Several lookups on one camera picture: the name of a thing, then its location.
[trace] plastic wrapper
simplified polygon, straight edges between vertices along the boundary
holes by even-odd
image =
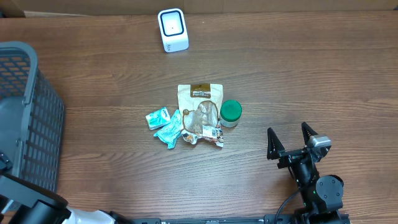
[[[181,134],[185,141],[196,144],[198,139],[203,138],[219,147],[224,146],[219,109],[222,102],[222,85],[204,83],[178,86]]]
[[[181,136],[182,117],[179,110],[176,110],[169,124],[158,130],[154,137],[158,137],[167,144],[167,149],[173,149]]]
[[[148,114],[145,116],[145,119],[147,120],[149,129],[151,130],[163,127],[170,123],[170,115],[166,107]]]

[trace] basket mesh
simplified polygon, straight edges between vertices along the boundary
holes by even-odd
[[[63,101],[38,72],[21,178],[52,191],[56,190],[64,113]]]
[[[6,154],[18,154],[22,149],[20,159],[12,161],[12,175],[55,192],[65,109],[62,99],[40,70],[29,73],[30,61],[23,50],[0,51],[0,101],[14,96],[23,99],[25,91],[33,93],[31,102],[22,105],[22,101],[18,101],[24,110],[19,122],[22,124],[19,140],[23,147]],[[34,78],[33,90],[26,89],[29,76]]]
[[[0,100],[8,96],[23,96],[30,62],[28,56],[2,57],[0,55]]]

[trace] teal packet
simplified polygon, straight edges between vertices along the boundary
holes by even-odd
[[[159,137],[162,142],[166,143],[167,149],[174,149],[178,138],[181,136],[181,122],[180,110],[176,110],[171,122],[158,130],[154,137]]]
[[[170,123],[170,115],[166,107],[145,116],[149,129],[157,129]]]

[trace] white robot part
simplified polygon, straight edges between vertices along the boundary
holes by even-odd
[[[62,224],[114,224],[115,219],[101,211],[86,212],[68,207],[71,215]]]

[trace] green lid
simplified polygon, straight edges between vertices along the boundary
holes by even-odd
[[[227,100],[221,106],[221,117],[227,122],[237,121],[242,115],[242,106],[236,100]]]

